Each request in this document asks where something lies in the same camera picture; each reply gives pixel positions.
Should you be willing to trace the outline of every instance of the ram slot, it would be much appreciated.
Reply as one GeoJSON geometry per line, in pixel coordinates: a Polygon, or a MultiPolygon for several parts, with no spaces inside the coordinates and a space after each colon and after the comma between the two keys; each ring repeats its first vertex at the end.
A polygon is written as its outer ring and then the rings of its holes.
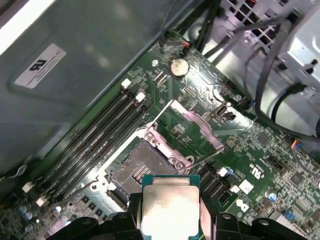
{"type": "Polygon", "coordinates": [[[128,114],[128,111],[134,111],[135,105],[134,100],[132,100],[129,105],[122,107],[121,109],[118,109],[116,112],[117,114],[111,115],[110,119],[111,121],[107,121],[103,128],[100,129],[100,132],[97,135],[96,139],[93,139],[94,141],[88,142],[91,144],[89,147],[85,148],[82,152],[80,152],[78,155],[74,157],[74,161],[71,163],[71,169],[65,171],[65,174],[59,178],[58,181],[56,181],[57,184],[51,185],[50,189],[60,189],[67,181],[72,178],[77,171],[81,169],[83,165],[85,165],[88,160],[91,159],[91,157],[100,149],[103,147],[105,142],[109,139],[109,137],[112,135],[112,133],[120,126],[120,121],[118,118],[125,118],[128,114]]]}
{"type": "Polygon", "coordinates": [[[83,146],[81,148],[78,148],[77,151],[74,152],[73,155],[68,158],[68,161],[64,162],[64,164],[59,168],[59,171],[56,172],[56,174],[51,175],[48,179],[45,180],[45,184],[43,185],[44,187],[46,187],[45,193],[49,192],[60,181],[60,179],[63,179],[64,176],[68,174],[70,169],[73,170],[75,165],[82,162],[84,155],[90,152],[90,150],[93,149],[97,143],[94,146],[88,145],[94,142],[98,138],[98,136],[100,136],[101,139],[102,134],[105,130],[108,129],[110,123],[114,122],[115,116],[121,114],[123,108],[125,108],[129,103],[129,99],[125,98],[123,101],[120,102],[120,105],[116,104],[116,108],[113,108],[113,111],[111,111],[108,114],[107,118],[97,129],[98,131],[96,131],[94,135],[91,135],[83,144],[83,146]]]}
{"type": "Polygon", "coordinates": [[[109,138],[106,140],[107,144],[103,147],[102,152],[95,155],[93,160],[89,161],[87,165],[83,166],[80,173],[77,174],[72,182],[69,182],[65,185],[66,189],[61,191],[59,194],[55,194],[55,196],[59,196],[60,199],[63,199],[66,194],[72,191],[79,184],[79,182],[101,161],[101,159],[108,154],[108,152],[114,147],[115,143],[117,143],[119,139],[121,139],[125,133],[127,133],[136,124],[135,120],[142,117],[143,114],[144,111],[140,107],[135,109],[133,112],[129,112],[128,115],[123,118],[124,121],[113,129],[113,132],[116,129],[121,130],[109,136],[109,138]]]}
{"type": "Polygon", "coordinates": [[[95,130],[98,128],[99,123],[106,117],[106,114],[118,103],[121,98],[125,95],[126,92],[118,92],[112,100],[98,113],[98,115],[93,119],[93,121],[83,128],[77,135],[74,137],[68,146],[56,157],[54,163],[44,172],[43,176],[54,175],[55,171],[59,170],[56,168],[60,165],[63,160],[66,160],[66,157],[71,154],[77,146],[86,138],[94,134],[95,130]]]}

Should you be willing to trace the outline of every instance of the screw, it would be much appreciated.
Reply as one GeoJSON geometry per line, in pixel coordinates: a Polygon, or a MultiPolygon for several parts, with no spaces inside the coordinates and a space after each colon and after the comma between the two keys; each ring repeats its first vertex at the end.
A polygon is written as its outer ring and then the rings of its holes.
{"type": "Polygon", "coordinates": [[[175,165],[175,167],[176,167],[177,170],[181,170],[181,169],[184,168],[184,165],[179,162],[179,163],[177,163],[177,164],[175,165]]]}
{"type": "Polygon", "coordinates": [[[159,61],[158,60],[152,60],[152,63],[151,63],[152,67],[156,67],[159,65],[159,61]]]}
{"type": "Polygon", "coordinates": [[[222,217],[224,219],[231,219],[231,216],[229,214],[222,214],[222,217]]]}
{"type": "Polygon", "coordinates": [[[269,225],[269,222],[266,221],[266,220],[260,220],[259,223],[264,225],[264,226],[268,226],[269,225]]]}
{"type": "Polygon", "coordinates": [[[148,132],[148,133],[146,133],[145,135],[144,135],[144,138],[145,138],[145,140],[147,140],[147,141],[150,141],[151,139],[152,139],[152,134],[150,133],[150,132],[148,132]]]}
{"type": "Polygon", "coordinates": [[[248,36],[246,36],[246,37],[243,39],[243,42],[244,42],[245,44],[249,44],[249,43],[251,43],[251,38],[248,37],[248,36]]]}

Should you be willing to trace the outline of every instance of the dimm slot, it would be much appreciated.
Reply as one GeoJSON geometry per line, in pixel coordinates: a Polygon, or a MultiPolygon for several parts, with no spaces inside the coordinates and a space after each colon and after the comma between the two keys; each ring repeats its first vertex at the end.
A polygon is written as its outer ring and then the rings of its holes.
{"type": "MultiPolygon", "coordinates": [[[[144,112],[140,110],[139,112],[134,114],[133,117],[128,118],[128,121],[123,123],[123,125],[126,125],[126,127],[123,128],[119,133],[117,133],[114,139],[116,140],[118,137],[123,136],[124,133],[126,133],[133,125],[135,125],[135,122],[132,120],[136,120],[140,118],[143,114],[144,112]]],[[[101,152],[98,156],[96,156],[95,160],[92,161],[89,164],[89,166],[75,180],[73,180],[71,184],[68,184],[67,189],[65,189],[60,194],[60,197],[64,197],[66,193],[69,193],[70,191],[72,191],[77,186],[79,181],[81,181],[97,165],[97,163],[101,160],[101,157],[106,155],[112,149],[112,147],[114,146],[114,143],[115,142],[109,142],[109,144],[105,147],[103,152],[101,152]]]]}
{"type": "Polygon", "coordinates": [[[64,159],[70,151],[77,145],[81,140],[83,139],[83,136],[88,135],[92,129],[95,127],[96,124],[98,124],[110,111],[110,109],[114,106],[115,103],[120,101],[120,99],[125,95],[125,92],[118,92],[112,100],[98,113],[98,115],[93,119],[93,121],[88,124],[85,128],[83,128],[76,137],[72,139],[72,141],[68,144],[68,146],[56,157],[56,160],[54,161],[53,165],[50,166],[45,172],[44,176],[47,174],[52,173],[53,168],[60,163],[61,159],[64,159]]]}
{"type": "MultiPolygon", "coordinates": [[[[135,100],[131,101],[131,103],[129,103],[128,106],[132,106],[134,108],[135,106],[132,105],[134,103],[134,101],[135,100]]],[[[111,122],[106,121],[106,123],[103,125],[103,129],[100,130],[98,136],[101,134],[103,134],[103,135],[99,138],[99,140],[97,142],[95,142],[95,144],[91,147],[91,150],[84,149],[80,154],[78,153],[76,156],[74,156],[73,159],[75,160],[75,162],[72,161],[73,164],[70,165],[70,167],[72,167],[72,169],[71,170],[67,169],[67,171],[65,171],[65,174],[62,177],[60,177],[59,181],[56,181],[57,184],[51,184],[52,187],[50,188],[50,190],[53,188],[60,189],[61,186],[64,185],[66,183],[66,181],[68,181],[70,179],[70,177],[72,175],[74,175],[79,170],[79,168],[82,166],[84,161],[86,159],[88,159],[88,156],[94,155],[95,152],[98,151],[98,149],[100,149],[102,147],[104,142],[108,140],[108,138],[110,137],[110,133],[112,133],[114,131],[114,129],[117,129],[117,127],[120,123],[117,120],[117,117],[127,114],[128,112],[126,112],[126,111],[130,111],[130,110],[132,110],[131,107],[129,107],[129,108],[124,107],[123,108],[123,106],[121,106],[121,108],[118,109],[116,114],[112,114],[110,116],[110,118],[112,118],[111,122]]]]}
{"type": "Polygon", "coordinates": [[[111,112],[108,114],[107,118],[103,121],[101,126],[95,132],[95,134],[91,135],[90,138],[83,144],[83,146],[81,148],[78,148],[78,150],[76,152],[74,152],[71,156],[68,157],[67,161],[65,161],[60,166],[59,171],[56,172],[55,174],[51,174],[47,179],[44,180],[46,183],[48,183],[49,186],[52,187],[52,184],[53,184],[51,182],[52,180],[54,180],[54,182],[57,182],[57,178],[63,177],[63,174],[68,172],[69,168],[74,165],[75,160],[80,160],[79,156],[85,150],[88,143],[91,143],[95,138],[97,138],[97,136],[99,136],[102,133],[104,128],[106,126],[108,126],[110,122],[112,122],[114,120],[114,115],[119,114],[121,112],[121,109],[123,109],[123,107],[129,103],[129,100],[125,99],[124,101],[121,101],[120,103],[121,103],[120,105],[115,104],[113,106],[113,107],[116,107],[116,108],[113,108],[115,110],[115,112],[111,112]]]}

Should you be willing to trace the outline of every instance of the blue capacitor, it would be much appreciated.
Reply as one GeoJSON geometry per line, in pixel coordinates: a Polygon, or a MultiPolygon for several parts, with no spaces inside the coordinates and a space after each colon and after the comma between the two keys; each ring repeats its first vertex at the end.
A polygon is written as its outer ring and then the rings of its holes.
{"type": "Polygon", "coordinates": [[[264,196],[270,200],[270,202],[274,203],[277,200],[277,195],[274,192],[266,191],[264,196]]]}
{"type": "Polygon", "coordinates": [[[290,221],[295,220],[295,217],[296,217],[295,214],[289,210],[284,211],[283,216],[290,221]]]}
{"type": "Polygon", "coordinates": [[[234,174],[234,171],[232,170],[231,167],[226,166],[225,169],[228,171],[228,172],[226,173],[227,175],[232,175],[232,174],[234,174]]]}

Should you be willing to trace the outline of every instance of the black cable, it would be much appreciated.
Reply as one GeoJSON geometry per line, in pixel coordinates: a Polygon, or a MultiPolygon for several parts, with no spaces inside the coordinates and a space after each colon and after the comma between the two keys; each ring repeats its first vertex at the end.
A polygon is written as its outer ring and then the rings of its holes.
{"type": "Polygon", "coordinates": [[[167,41],[166,40],[166,24],[169,18],[169,15],[172,11],[172,8],[174,7],[174,5],[176,4],[177,0],[173,0],[172,3],[169,5],[169,7],[167,8],[166,12],[165,12],[165,16],[162,20],[162,24],[161,24],[161,28],[160,28],[160,37],[159,37],[159,44],[161,46],[163,45],[168,45],[168,46],[182,46],[183,43],[186,43],[188,45],[191,45],[192,42],[190,41],[177,41],[177,42],[171,42],[171,41],[167,41]]]}
{"type": "Polygon", "coordinates": [[[268,55],[265,48],[263,46],[258,47],[249,57],[248,59],[244,62],[243,64],[243,71],[242,71],[242,83],[243,83],[243,89],[244,89],[244,94],[247,96],[247,98],[251,99],[249,90],[248,90],[248,83],[247,83],[247,77],[248,77],[248,68],[250,62],[258,56],[258,54],[262,52],[264,55],[268,55]]]}
{"type": "Polygon", "coordinates": [[[172,11],[172,8],[174,7],[174,5],[176,4],[177,0],[173,0],[172,3],[169,5],[169,7],[167,8],[164,18],[162,20],[162,24],[161,24],[161,28],[160,28],[160,40],[161,41],[165,41],[165,33],[166,33],[166,24],[169,18],[169,15],[172,11]]]}
{"type": "Polygon", "coordinates": [[[279,110],[280,105],[282,104],[282,102],[290,95],[294,95],[297,93],[302,92],[305,88],[307,87],[307,85],[304,85],[300,82],[295,83],[291,86],[289,86],[285,92],[278,98],[278,100],[276,101],[273,109],[272,109],[272,113],[271,113],[271,120],[276,122],[276,118],[277,118],[277,112],[279,110]]]}
{"type": "Polygon", "coordinates": [[[225,45],[228,44],[230,40],[230,36],[225,36],[214,48],[212,48],[211,50],[209,50],[204,57],[205,58],[210,58],[212,55],[214,55],[216,52],[218,52],[220,49],[223,49],[225,47],[225,45]]]}
{"type": "Polygon", "coordinates": [[[255,91],[255,114],[266,125],[270,126],[273,129],[282,131],[288,135],[292,135],[298,139],[306,140],[306,141],[313,141],[313,142],[320,142],[320,138],[305,135],[296,131],[289,130],[281,125],[276,124],[273,122],[268,116],[266,116],[261,111],[261,102],[262,102],[262,96],[265,90],[265,86],[269,77],[269,74],[271,72],[273,63],[280,52],[284,42],[287,40],[287,37],[291,30],[291,22],[289,20],[284,20],[283,23],[280,25],[279,33],[271,47],[271,50],[267,56],[267,59],[264,63],[264,66],[262,68],[261,74],[259,76],[257,87],[255,91]]]}
{"type": "Polygon", "coordinates": [[[175,30],[181,35],[191,27],[191,25],[205,12],[212,0],[203,1],[198,7],[196,7],[191,14],[189,14],[183,22],[181,22],[175,30]]]}
{"type": "Polygon", "coordinates": [[[202,28],[200,30],[200,34],[194,44],[195,48],[200,53],[203,52],[203,50],[209,40],[209,36],[211,34],[211,30],[214,25],[215,18],[218,14],[218,10],[219,10],[221,1],[222,0],[212,0],[209,5],[208,12],[206,14],[202,28]]]}
{"type": "Polygon", "coordinates": [[[220,49],[224,48],[229,43],[230,39],[235,38],[236,40],[232,41],[232,44],[228,48],[228,50],[223,51],[219,55],[220,56],[219,59],[223,59],[224,55],[229,51],[229,49],[232,48],[238,42],[238,40],[240,38],[242,38],[242,34],[245,31],[252,31],[252,30],[266,28],[266,27],[273,26],[273,25],[278,25],[283,21],[284,21],[284,17],[275,17],[275,18],[269,19],[267,21],[260,21],[260,22],[253,23],[253,24],[250,24],[250,25],[247,25],[247,26],[238,27],[237,29],[232,31],[233,37],[230,37],[228,35],[225,36],[217,46],[215,46],[213,49],[209,50],[204,56],[206,58],[210,58],[213,54],[218,52],[220,49]]]}

